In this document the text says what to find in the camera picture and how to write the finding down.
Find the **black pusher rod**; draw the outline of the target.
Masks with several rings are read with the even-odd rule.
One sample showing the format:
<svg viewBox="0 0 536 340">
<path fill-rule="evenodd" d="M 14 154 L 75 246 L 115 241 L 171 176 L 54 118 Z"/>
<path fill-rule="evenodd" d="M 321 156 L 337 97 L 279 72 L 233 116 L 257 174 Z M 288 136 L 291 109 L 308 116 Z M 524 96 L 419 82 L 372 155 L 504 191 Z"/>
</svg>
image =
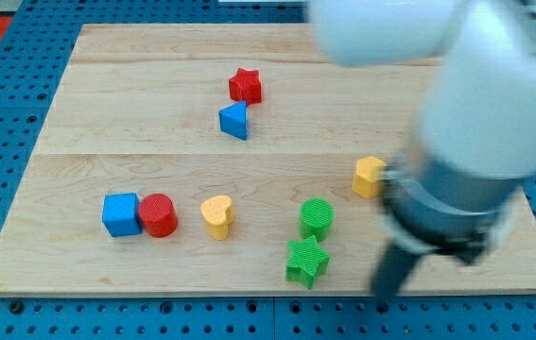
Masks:
<svg viewBox="0 0 536 340">
<path fill-rule="evenodd" d="M 371 293 L 381 302 L 395 298 L 422 255 L 388 243 L 371 279 Z"/>
</svg>

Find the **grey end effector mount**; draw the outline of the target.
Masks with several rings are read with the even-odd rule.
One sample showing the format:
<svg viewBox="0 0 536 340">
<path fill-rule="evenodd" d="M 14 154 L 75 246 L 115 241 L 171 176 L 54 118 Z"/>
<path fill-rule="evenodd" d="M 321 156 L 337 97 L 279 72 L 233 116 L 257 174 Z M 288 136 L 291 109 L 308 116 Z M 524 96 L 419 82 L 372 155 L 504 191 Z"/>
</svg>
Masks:
<svg viewBox="0 0 536 340">
<path fill-rule="evenodd" d="M 391 242 L 414 256 L 474 264 L 505 228 L 517 178 L 466 172 L 425 151 L 407 151 L 381 173 L 382 206 Z"/>
</svg>

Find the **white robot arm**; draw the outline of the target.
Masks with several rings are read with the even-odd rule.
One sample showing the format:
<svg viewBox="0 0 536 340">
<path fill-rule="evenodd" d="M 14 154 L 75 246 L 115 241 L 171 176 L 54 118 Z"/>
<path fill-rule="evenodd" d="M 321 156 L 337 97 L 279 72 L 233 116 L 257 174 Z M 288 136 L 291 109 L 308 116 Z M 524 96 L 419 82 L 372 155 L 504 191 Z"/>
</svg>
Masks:
<svg viewBox="0 0 536 340">
<path fill-rule="evenodd" d="M 497 247 L 509 199 L 536 174 L 536 1 L 313 1 L 309 19 L 343 66 L 443 59 L 380 176 L 390 240 L 371 293 L 395 297 L 424 256 L 473 264 Z"/>
</svg>

